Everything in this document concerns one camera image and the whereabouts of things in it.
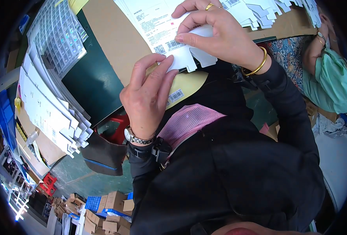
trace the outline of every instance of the blue plastic basket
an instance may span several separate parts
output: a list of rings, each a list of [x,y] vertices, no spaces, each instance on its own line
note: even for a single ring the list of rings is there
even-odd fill
[[[101,202],[101,198],[101,196],[88,196],[85,204],[85,209],[97,211]]]
[[[79,219],[80,219],[80,216],[79,216],[79,215],[76,215],[76,214],[74,214],[74,213],[70,213],[68,216],[69,216],[70,218],[75,219],[75,220],[79,220]]]
[[[127,200],[129,200],[129,199],[133,199],[133,192],[128,193],[128,198],[127,198]]]

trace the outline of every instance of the black sleeve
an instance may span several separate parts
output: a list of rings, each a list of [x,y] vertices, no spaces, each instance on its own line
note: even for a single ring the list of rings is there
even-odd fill
[[[146,151],[151,148],[151,144],[142,147],[134,146],[130,143],[128,144],[130,172],[133,177],[134,209],[132,214],[132,222],[135,217],[134,215],[138,213],[141,201],[146,194],[150,182],[160,172],[159,163],[156,162],[153,157],[150,157],[144,161],[134,155],[133,150],[135,148],[140,151]]]
[[[252,79],[278,114],[278,141],[290,144],[308,156],[317,157],[319,163],[305,102],[284,69],[272,59],[270,69],[264,74],[252,76]]]

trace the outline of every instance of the red plastic stool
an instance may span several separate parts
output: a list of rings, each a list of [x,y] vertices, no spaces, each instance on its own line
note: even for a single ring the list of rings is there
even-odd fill
[[[118,115],[118,114],[111,115],[108,120],[118,122],[119,126],[113,135],[105,136],[102,133],[102,134],[100,134],[100,136],[103,137],[104,139],[108,140],[111,143],[123,144],[124,139],[125,139],[124,129],[130,124],[128,115],[127,114],[125,114],[125,115]]]
[[[43,178],[43,183],[40,183],[39,186],[44,190],[48,195],[52,196],[55,191],[56,187],[54,186],[54,183],[57,181],[57,178],[52,176],[50,172],[46,174],[46,176]]]

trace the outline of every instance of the wristwatch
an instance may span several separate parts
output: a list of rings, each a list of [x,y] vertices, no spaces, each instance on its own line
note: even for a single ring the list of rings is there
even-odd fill
[[[320,36],[320,38],[322,38],[324,40],[324,42],[326,43],[326,39],[320,31],[317,32],[317,35]]]
[[[127,126],[124,129],[124,136],[125,139],[131,143],[138,143],[138,144],[150,144],[152,142],[154,142],[155,140],[155,136],[152,137],[151,139],[139,139],[137,137],[134,136],[132,129],[130,128],[130,126]]]

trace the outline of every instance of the teal floor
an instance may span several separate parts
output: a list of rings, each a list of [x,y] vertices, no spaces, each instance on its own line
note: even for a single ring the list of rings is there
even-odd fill
[[[271,125],[278,120],[275,110],[260,90],[243,89],[243,91],[247,106],[254,110],[252,122],[258,129],[261,129],[265,122]],[[115,128],[109,123],[104,126],[104,129],[111,131]],[[88,197],[105,195],[114,190],[119,190],[122,193],[131,192],[133,187],[128,160],[125,160],[122,166],[123,176],[107,176],[90,170],[81,154],[75,154],[73,159],[65,156],[51,169],[51,173],[57,178],[55,183],[57,190],[54,196],[64,195],[68,197],[71,193],[77,193],[83,197]]]

